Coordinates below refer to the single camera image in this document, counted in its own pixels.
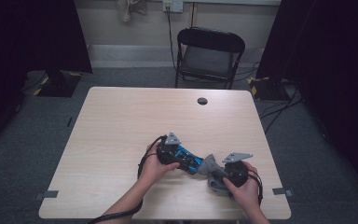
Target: finger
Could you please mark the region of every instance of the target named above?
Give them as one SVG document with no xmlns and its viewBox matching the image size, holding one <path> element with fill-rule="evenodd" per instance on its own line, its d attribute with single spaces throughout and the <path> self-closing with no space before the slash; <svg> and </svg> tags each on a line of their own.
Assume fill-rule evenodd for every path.
<svg viewBox="0 0 358 224">
<path fill-rule="evenodd" d="M 251 165 L 251 163 L 247 161 L 242 161 L 242 163 L 246 166 L 246 168 L 248 168 L 248 170 L 254 170 L 254 166 Z"/>
<path fill-rule="evenodd" d="M 228 190 L 231 191 L 231 192 L 232 192 L 234 189 L 237 188 L 237 187 L 236 187 L 233 183 L 231 183 L 231 181 L 229 181 L 229 179 L 226 178 L 226 177 L 223 177 L 223 182 L 225 182 L 226 187 L 227 187 Z"/>
<path fill-rule="evenodd" d="M 156 152 L 157 151 L 157 147 L 159 146 L 159 142 L 156 142 L 155 143 L 155 145 L 148 145 L 147 146 L 147 148 L 146 148 L 146 150 L 148 150 L 148 149 L 150 149 L 150 153 L 153 153 L 153 152 Z"/>
<path fill-rule="evenodd" d="M 177 169 L 179 167 L 179 165 L 180 165 L 179 162 L 174 162 L 174 163 L 165 165 L 165 167 L 166 167 L 167 171 L 170 171 L 170 170 Z"/>
</svg>

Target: black cable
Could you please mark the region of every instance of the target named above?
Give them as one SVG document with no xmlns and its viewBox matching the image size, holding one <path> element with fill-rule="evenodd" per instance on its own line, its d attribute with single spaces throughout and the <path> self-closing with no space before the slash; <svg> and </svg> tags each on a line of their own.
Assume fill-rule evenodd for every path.
<svg viewBox="0 0 358 224">
<path fill-rule="evenodd" d="M 296 101 L 295 103 L 292 103 L 291 105 L 289 105 L 288 107 L 291 107 L 291 106 L 293 106 L 293 105 L 297 105 L 298 103 L 300 103 L 300 102 L 302 102 L 302 98 L 300 98 L 298 101 Z M 266 115 L 260 115 L 260 119 L 263 119 L 263 118 L 265 118 L 265 117 L 267 117 L 267 116 L 269 116 L 269 115 L 273 115 L 273 114 L 275 114 L 275 113 L 278 113 L 280 110 L 282 110 L 282 109 L 284 109 L 284 108 L 280 108 L 280 109 L 277 109 L 277 110 L 274 110 L 274 111 L 272 111 L 272 112 L 269 112 L 269 113 L 267 113 Z"/>
<path fill-rule="evenodd" d="M 265 109 L 263 110 L 263 112 L 262 112 L 258 117 L 260 117 L 261 119 L 264 118 L 263 115 L 264 115 L 264 113 L 266 113 L 267 110 L 271 109 L 272 107 L 279 106 L 279 105 L 284 105 L 284 103 L 277 103 L 276 105 L 271 105 L 271 106 L 265 108 Z"/>
<path fill-rule="evenodd" d="M 234 82 L 241 81 L 241 80 L 244 80 L 244 79 L 248 78 L 249 76 L 251 76 L 251 75 L 254 74 L 255 70 L 253 70 L 252 73 L 249 74 L 249 75 L 246 76 L 246 77 L 241 77 L 241 78 L 238 78 L 238 79 L 234 79 Z"/>
<path fill-rule="evenodd" d="M 252 170 L 248 170 L 248 172 L 252 172 L 254 173 L 256 176 L 254 175 L 247 175 L 248 177 L 251 177 L 253 180 L 255 180 L 255 182 L 257 182 L 258 185 L 258 205 L 261 204 L 261 201 L 263 200 L 263 182 L 261 181 L 261 177 L 260 175 L 258 175 L 258 173 L 256 173 L 255 171 Z"/>
<path fill-rule="evenodd" d="M 252 65 L 252 69 L 250 69 L 249 71 L 237 73 L 237 74 L 235 74 L 235 75 L 241 75 L 241 74 L 246 74 L 246 73 L 253 73 L 254 71 L 256 71 L 256 70 L 258 69 L 258 68 L 255 67 L 258 63 L 260 63 L 260 62 L 254 63 L 254 64 Z"/>
<path fill-rule="evenodd" d="M 193 27 L 193 20 L 194 20 L 194 6 L 196 3 L 193 2 L 193 9 L 191 10 L 191 25 L 190 27 Z"/>
<path fill-rule="evenodd" d="M 156 155 L 156 153 L 152 153 L 149 154 L 150 150 L 152 149 L 152 147 L 157 143 L 158 140 L 161 140 L 163 138 L 163 136 L 158 137 L 150 146 L 149 148 L 146 150 L 146 153 L 144 154 L 144 156 L 141 159 L 141 162 L 139 163 L 139 167 L 138 167 L 138 179 L 139 176 L 142 173 L 142 169 L 144 168 L 144 164 L 147 158 L 149 158 L 149 156 L 152 155 Z M 121 217 L 127 217 L 127 216 L 131 216 L 137 212 L 139 212 L 139 210 L 141 210 L 142 205 L 144 204 L 144 200 L 142 199 L 139 204 L 135 207 L 132 208 L 129 211 L 125 211 L 125 212 L 118 212 L 118 213 L 114 213 L 114 214 L 108 214 L 108 215 L 104 215 L 104 216 L 100 216 L 100 217 L 96 217 L 93 220 L 89 221 L 88 224 L 96 224 L 98 222 L 101 221 L 106 221 L 106 220 L 110 220 L 110 219 L 116 219 L 116 218 L 121 218 Z"/>
<path fill-rule="evenodd" d="M 280 116 L 280 114 L 283 112 L 283 110 L 286 109 L 287 107 L 289 107 L 290 103 L 292 103 L 292 101 L 295 99 L 297 91 L 298 91 L 298 86 L 296 86 L 296 90 L 293 93 L 293 96 L 290 98 L 290 100 L 287 102 L 287 104 L 282 109 L 279 110 L 279 113 L 277 114 L 277 116 L 275 116 L 275 118 L 272 120 L 272 122 L 268 125 L 268 127 L 264 131 L 264 133 L 267 133 L 269 131 L 269 128 L 274 123 L 274 121 Z"/>
<path fill-rule="evenodd" d="M 176 70 L 175 60 L 173 58 L 173 43 L 172 43 L 172 32 L 171 32 L 171 12 L 170 12 L 171 9 L 169 7 L 165 7 L 165 9 L 167 10 L 168 26 L 170 28 L 170 45 L 171 45 L 172 64 L 173 64 L 173 68 Z"/>
<path fill-rule="evenodd" d="M 39 80 L 36 81 L 36 83 L 32 84 L 29 87 L 25 87 L 24 89 L 22 89 L 21 91 L 28 91 L 29 89 L 31 89 L 32 87 L 34 87 L 37 83 L 39 83 L 40 81 L 42 81 L 43 77 L 46 75 L 46 70 L 45 73 L 43 74 L 43 76 L 41 78 L 39 78 Z"/>
</svg>

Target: table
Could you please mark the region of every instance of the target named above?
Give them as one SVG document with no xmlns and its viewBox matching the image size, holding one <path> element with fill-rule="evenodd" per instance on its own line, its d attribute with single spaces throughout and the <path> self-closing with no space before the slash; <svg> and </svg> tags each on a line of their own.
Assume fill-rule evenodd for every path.
<svg viewBox="0 0 358 224">
<path fill-rule="evenodd" d="M 204 97 L 207 105 L 199 105 Z M 182 146 L 220 162 L 230 152 L 252 153 L 264 185 L 261 208 L 267 218 L 287 219 L 291 211 L 267 139 L 248 91 L 115 88 L 89 90 L 45 198 L 42 218 L 100 216 L 136 181 L 148 144 L 174 132 Z M 242 219 L 227 195 L 208 188 L 203 175 L 167 173 L 144 198 L 134 219 Z"/>
</svg>

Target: forearm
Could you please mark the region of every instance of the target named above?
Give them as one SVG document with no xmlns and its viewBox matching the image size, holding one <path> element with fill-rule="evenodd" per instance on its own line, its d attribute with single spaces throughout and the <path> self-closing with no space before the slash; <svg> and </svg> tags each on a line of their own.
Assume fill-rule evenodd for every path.
<svg viewBox="0 0 358 224">
<path fill-rule="evenodd" d="M 269 224 L 269 220 L 266 218 L 266 216 L 264 216 L 259 207 L 244 211 L 251 224 Z"/>
<path fill-rule="evenodd" d="M 118 212 L 125 212 L 135 208 L 146 195 L 147 191 L 153 184 L 148 181 L 139 179 L 135 184 L 116 202 L 114 203 L 104 215 L 114 214 Z M 101 224 L 117 224 L 117 223 L 130 223 L 132 216 L 116 218 L 100 222 Z"/>
</svg>

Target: power cord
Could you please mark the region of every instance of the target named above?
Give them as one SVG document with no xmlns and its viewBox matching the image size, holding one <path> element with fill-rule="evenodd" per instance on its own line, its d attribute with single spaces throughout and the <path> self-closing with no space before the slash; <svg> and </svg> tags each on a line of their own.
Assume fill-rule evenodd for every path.
<svg viewBox="0 0 358 224">
<path fill-rule="evenodd" d="M 176 70 L 175 60 L 173 58 L 173 43 L 172 43 L 172 31 L 171 31 L 171 9 L 170 9 L 170 7 L 165 7 L 165 9 L 167 11 L 168 26 L 170 28 L 170 46 L 171 46 L 172 64 L 173 64 L 173 68 Z"/>
<path fill-rule="evenodd" d="M 42 81 L 43 77 L 46 75 L 46 70 L 45 73 L 43 74 L 43 76 L 41 78 L 39 78 L 39 80 L 36 81 L 36 83 L 32 84 L 31 86 L 25 87 L 24 89 L 22 89 L 21 91 L 28 91 L 29 89 L 31 89 L 32 87 L 36 86 L 37 83 L 40 83 L 40 81 Z"/>
<path fill-rule="evenodd" d="M 261 113 L 258 115 L 258 117 L 259 117 L 260 119 L 266 117 L 266 116 L 264 116 L 264 113 L 266 113 L 266 112 L 267 112 L 268 110 L 270 110 L 271 108 L 276 107 L 276 106 L 280 106 L 280 105 L 284 105 L 284 102 L 276 103 L 276 104 L 274 104 L 274 105 L 271 105 L 271 106 L 265 108 L 265 109 L 263 110 L 263 112 L 261 112 Z"/>
<path fill-rule="evenodd" d="M 290 104 L 289 106 L 287 106 L 287 107 L 291 107 L 291 106 L 293 106 L 293 105 L 297 105 L 297 104 L 299 104 L 300 102 L 302 102 L 303 101 L 303 99 L 302 98 L 300 98 L 298 101 L 296 101 L 295 103 L 292 103 L 292 104 Z M 276 114 L 276 113 L 278 113 L 278 112 L 280 112 L 281 110 L 283 110 L 283 109 L 285 109 L 285 108 L 280 108 L 280 109 L 277 109 L 277 110 L 274 110 L 274 111 L 272 111 L 272 112 L 269 112 L 269 113 L 267 113 L 266 115 L 260 115 L 260 119 L 263 119 L 263 118 L 265 118 L 265 117 L 267 117 L 267 116 L 269 116 L 269 115 L 273 115 L 273 114 Z"/>
<path fill-rule="evenodd" d="M 248 172 L 252 172 L 254 175 L 247 175 L 248 177 L 251 177 L 255 182 L 257 182 L 258 185 L 258 205 L 261 204 L 261 201 L 263 200 L 263 182 L 261 182 L 260 175 L 256 173 L 255 171 L 248 170 Z"/>
<path fill-rule="evenodd" d="M 252 65 L 252 69 L 250 69 L 249 71 L 246 72 L 241 72 L 241 73 L 237 73 L 235 75 L 242 75 L 242 74 L 246 74 L 246 73 L 253 73 L 254 71 L 256 71 L 258 68 L 256 68 L 255 66 L 260 63 L 260 62 L 256 62 Z"/>
<path fill-rule="evenodd" d="M 146 150 L 146 153 L 144 154 L 144 156 L 141 159 L 141 162 L 139 163 L 139 167 L 138 167 L 138 179 L 139 176 L 141 176 L 142 170 L 144 168 L 144 164 L 147 158 L 149 158 L 149 156 L 151 155 L 156 155 L 155 153 L 149 154 L 150 150 L 152 149 L 152 147 L 157 143 L 158 140 L 161 140 L 163 138 L 163 136 L 158 137 L 150 146 L 149 148 Z M 108 215 L 104 215 L 104 216 L 100 216 L 100 217 L 96 217 L 93 220 L 89 221 L 88 224 L 96 224 L 98 222 L 102 222 L 102 221 L 106 221 L 106 220 L 110 220 L 110 219 L 116 219 L 116 218 L 121 218 L 121 217 L 127 217 L 127 216 L 131 216 L 137 212 L 139 212 L 139 210 L 141 210 L 142 205 L 144 204 L 144 200 L 141 200 L 141 202 L 135 207 L 132 208 L 129 211 L 125 211 L 125 212 L 118 212 L 118 213 L 114 213 L 114 214 L 108 214 Z"/>
<path fill-rule="evenodd" d="M 287 107 L 289 107 L 290 103 L 292 103 L 292 101 L 295 99 L 296 93 L 298 91 L 298 85 L 296 86 L 296 90 L 293 93 L 292 97 L 289 99 L 289 101 L 287 102 L 287 104 L 279 109 L 277 112 L 278 114 L 275 116 L 275 118 L 272 120 L 272 122 L 269 123 L 269 125 L 267 126 L 266 130 L 264 131 L 264 133 L 267 133 L 269 131 L 269 128 L 271 127 L 271 125 L 275 122 L 275 120 L 280 116 L 280 114 L 283 112 L 284 109 L 286 109 Z"/>
</svg>

